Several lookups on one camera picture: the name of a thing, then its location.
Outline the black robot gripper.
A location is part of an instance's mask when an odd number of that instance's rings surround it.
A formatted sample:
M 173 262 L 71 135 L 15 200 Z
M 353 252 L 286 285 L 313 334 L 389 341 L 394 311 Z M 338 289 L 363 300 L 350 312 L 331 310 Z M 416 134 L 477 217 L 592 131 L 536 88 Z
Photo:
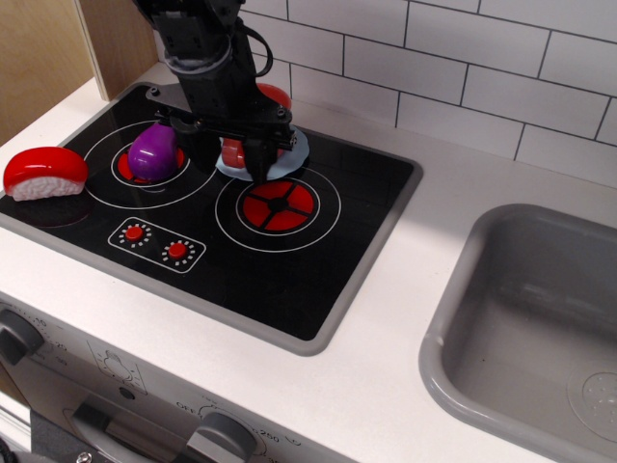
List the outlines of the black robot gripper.
M 204 174 L 216 169 L 220 138 L 244 142 L 244 162 L 254 183 L 264 183 L 279 149 L 296 143 L 291 112 L 267 96 L 250 74 L 230 66 L 181 73 L 176 84 L 150 88 L 147 98 L 175 131 L 179 147 Z

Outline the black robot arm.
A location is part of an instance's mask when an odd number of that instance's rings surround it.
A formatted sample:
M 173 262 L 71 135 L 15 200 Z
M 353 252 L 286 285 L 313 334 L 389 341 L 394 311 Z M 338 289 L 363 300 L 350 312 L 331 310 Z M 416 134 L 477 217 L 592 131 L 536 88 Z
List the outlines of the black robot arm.
M 266 181 L 280 150 L 296 141 L 288 109 L 256 83 L 270 66 L 257 69 L 251 49 L 261 35 L 240 17 L 239 1 L 138 1 L 135 4 L 164 45 L 175 84 L 150 91 L 163 124 L 185 152 L 214 164 L 221 139 L 241 143 L 245 166 L 256 184 Z

